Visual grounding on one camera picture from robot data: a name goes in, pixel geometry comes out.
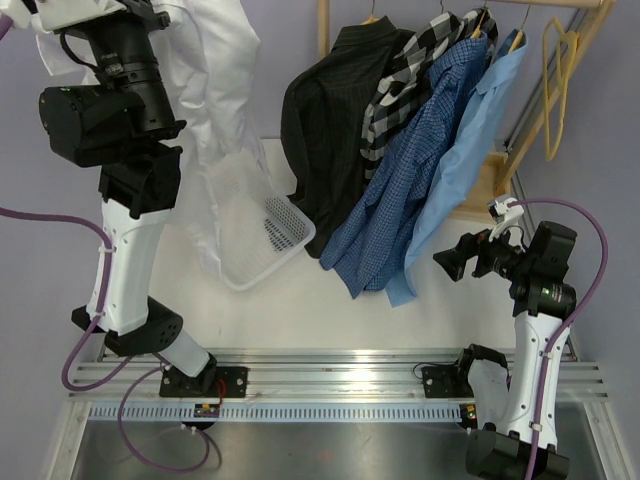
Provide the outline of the yellow hanger of white shirt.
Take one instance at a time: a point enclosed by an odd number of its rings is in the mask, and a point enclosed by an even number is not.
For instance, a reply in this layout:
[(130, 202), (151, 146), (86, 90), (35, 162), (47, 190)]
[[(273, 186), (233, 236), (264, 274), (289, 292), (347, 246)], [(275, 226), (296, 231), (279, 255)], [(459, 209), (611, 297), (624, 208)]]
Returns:
[[(553, 81), (550, 81), (548, 40), (553, 35), (556, 35), (555, 67)], [(543, 33), (543, 128), (545, 158), (548, 162), (555, 158), (564, 133), (569, 80), (577, 60), (578, 40), (578, 33), (566, 31), (557, 17), (547, 23)]]

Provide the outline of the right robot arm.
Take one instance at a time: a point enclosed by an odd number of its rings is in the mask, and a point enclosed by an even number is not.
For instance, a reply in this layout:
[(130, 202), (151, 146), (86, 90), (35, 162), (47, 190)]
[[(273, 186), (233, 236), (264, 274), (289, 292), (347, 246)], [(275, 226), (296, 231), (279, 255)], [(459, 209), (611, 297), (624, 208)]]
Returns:
[(570, 461), (557, 451), (555, 405), (562, 352), (568, 334), (563, 322), (576, 308), (576, 292), (564, 281), (577, 234), (554, 222), (538, 225), (521, 248), (504, 231), (467, 233), (434, 261), (458, 281), (466, 263), (472, 273), (496, 273), (511, 284), (516, 338), (508, 363), (495, 350), (472, 344), (456, 362), (454, 384), (474, 396), (478, 427), (471, 434), (466, 470), (481, 479), (565, 479)]

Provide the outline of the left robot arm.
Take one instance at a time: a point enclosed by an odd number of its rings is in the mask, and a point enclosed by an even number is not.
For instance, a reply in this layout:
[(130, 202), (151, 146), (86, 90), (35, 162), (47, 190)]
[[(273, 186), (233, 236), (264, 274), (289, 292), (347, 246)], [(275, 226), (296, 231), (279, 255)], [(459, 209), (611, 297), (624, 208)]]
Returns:
[(90, 86), (49, 87), (39, 98), (51, 150), (100, 171), (102, 264), (90, 301), (72, 313), (121, 357), (155, 354), (172, 367), (168, 384), (203, 398), (216, 359), (184, 330), (180, 315), (149, 296), (158, 243), (175, 206), (185, 122), (174, 116), (149, 36), (169, 15), (147, 1), (54, 1), (37, 7), (42, 27), (89, 43)]

